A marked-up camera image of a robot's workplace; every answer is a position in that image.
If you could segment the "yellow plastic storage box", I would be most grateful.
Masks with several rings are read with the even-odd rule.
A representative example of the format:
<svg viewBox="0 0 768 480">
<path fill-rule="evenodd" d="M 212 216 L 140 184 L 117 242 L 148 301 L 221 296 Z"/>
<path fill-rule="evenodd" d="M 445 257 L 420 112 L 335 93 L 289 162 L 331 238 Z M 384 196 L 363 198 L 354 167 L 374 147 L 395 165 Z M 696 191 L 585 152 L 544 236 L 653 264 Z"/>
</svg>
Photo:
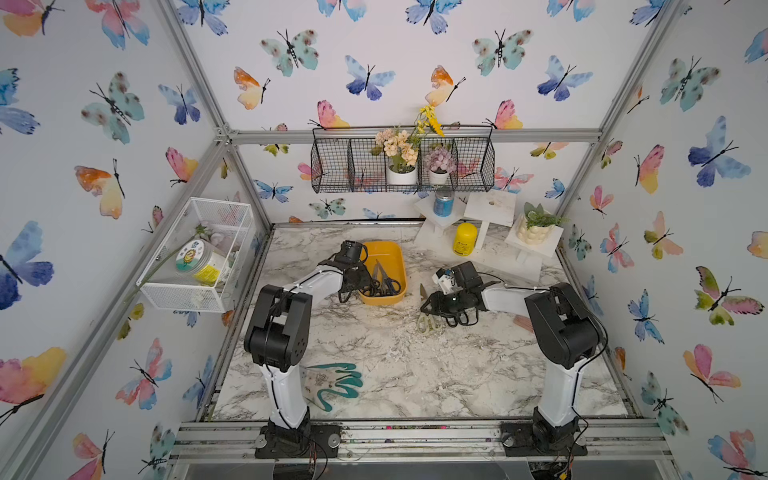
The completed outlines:
<svg viewBox="0 0 768 480">
<path fill-rule="evenodd" d="M 405 261 L 400 245 L 394 241 L 369 241 L 364 243 L 361 255 L 373 285 L 365 287 L 361 301 L 370 306 L 391 306 L 405 297 L 408 280 Z"/>
</svg>

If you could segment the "cream handled kitchen scissors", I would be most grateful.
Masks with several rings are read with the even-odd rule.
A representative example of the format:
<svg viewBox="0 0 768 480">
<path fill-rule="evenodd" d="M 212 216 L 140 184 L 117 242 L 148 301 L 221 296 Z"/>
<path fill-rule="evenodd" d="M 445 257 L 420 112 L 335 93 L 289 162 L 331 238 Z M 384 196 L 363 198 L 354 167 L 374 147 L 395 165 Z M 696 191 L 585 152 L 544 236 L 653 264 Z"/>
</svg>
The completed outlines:
<svg viewBox="0 0 768 480">
<path fill-rule="evenodd" d="M 423 284 L 419 285 L 421 306 L 416 320 L 417 330 L 422 334 L 430 334 L 441 329 L 440 320 L 431 314 L 429 306 L 429 293 Z"/>
</svg>

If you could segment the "small black scissors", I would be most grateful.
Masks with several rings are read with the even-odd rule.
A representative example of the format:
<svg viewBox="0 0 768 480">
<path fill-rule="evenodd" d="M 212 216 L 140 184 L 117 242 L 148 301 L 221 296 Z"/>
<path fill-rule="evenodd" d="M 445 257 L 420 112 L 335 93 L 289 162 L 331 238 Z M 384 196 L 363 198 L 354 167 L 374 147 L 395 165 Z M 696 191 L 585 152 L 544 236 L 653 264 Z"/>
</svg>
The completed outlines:
<svg viewBox="0 0 768 480">
<path fill-rule="evenodd" d="M 374 297 L 393 297 L 402 292 L 398 280 L 391 278 L 379 261 L 376 261 L 372 274 L 372 295 Z"/>
</svg>

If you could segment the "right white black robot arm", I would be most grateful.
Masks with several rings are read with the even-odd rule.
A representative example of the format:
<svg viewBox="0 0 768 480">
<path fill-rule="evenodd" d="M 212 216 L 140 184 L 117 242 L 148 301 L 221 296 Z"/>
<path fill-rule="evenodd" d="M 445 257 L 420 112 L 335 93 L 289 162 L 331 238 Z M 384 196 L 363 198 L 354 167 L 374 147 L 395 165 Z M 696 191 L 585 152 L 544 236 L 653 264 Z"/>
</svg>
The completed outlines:
<svg viewBox="0 0 768 480">
<path fill-rule="evenodd" d="M 517 286 L 478 271 L 471 262 L 441 268 L 433 281 L 438 290 L 426 298 L 421 312 L 442 318 L 450 327 L 473 326 L 482 312 L 529 319 L 547 360 L 544 391 L 536 413 L 552 428 L 579 421 L 576 399 L 583 370 L 601 354 L 607 339 L 601 323 L 571 284 Z"/>
</svg>

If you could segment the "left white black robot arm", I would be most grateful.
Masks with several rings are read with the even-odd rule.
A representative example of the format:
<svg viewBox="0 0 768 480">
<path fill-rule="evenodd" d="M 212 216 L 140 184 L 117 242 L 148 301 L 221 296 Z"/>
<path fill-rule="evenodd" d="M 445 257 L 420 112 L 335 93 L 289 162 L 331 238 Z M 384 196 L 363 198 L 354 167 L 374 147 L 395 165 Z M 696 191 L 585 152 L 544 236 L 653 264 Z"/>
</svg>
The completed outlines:
<svg viewBox="0 0 768 480">
<path fill-rule="evenodd" d="M 244 350 L 264 378 L 270 399 L 269 420 L 297 430 L 309 419 L 299 363 L 306 352 L 313 305 L 373 285 L 364 261 L 368 248 L 346 240 L 317 267 L 284 286 L 268 284 L 258 293 L 244 336 Z"/>
</svg>

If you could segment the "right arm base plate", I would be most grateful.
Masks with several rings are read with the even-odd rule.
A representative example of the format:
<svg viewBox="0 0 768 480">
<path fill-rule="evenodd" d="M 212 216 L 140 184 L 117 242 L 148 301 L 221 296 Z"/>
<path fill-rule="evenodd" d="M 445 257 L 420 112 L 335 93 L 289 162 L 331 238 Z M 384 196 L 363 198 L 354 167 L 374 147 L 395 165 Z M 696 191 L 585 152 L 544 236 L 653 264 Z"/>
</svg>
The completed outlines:
<svg viewBox="0 0 768 480">
<path fill-rule="evenodd" d="M 580 432 L 577 417 L 554 426 L 535 407 L 530 419 L 500 425 L 500 443 L 507 457 L 580 457 L 587 455 L 587 448 L 577 443 Z"/>
</svg>

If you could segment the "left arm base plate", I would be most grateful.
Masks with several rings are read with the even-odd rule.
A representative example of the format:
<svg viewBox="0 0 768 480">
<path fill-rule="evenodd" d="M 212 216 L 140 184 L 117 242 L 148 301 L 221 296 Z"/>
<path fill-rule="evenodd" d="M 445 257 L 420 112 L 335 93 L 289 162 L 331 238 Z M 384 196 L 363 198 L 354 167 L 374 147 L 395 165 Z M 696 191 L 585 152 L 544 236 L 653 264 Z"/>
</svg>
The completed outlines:
<svg viewBox="0 0 768 480">
<path fill-rule="evenodd" d="M 341 445 L 341 427 L 304 419 L 297 428 L 278 426 L 269 420 L 256 440 L 256 459 L 333 459 Z"/>
</svg>

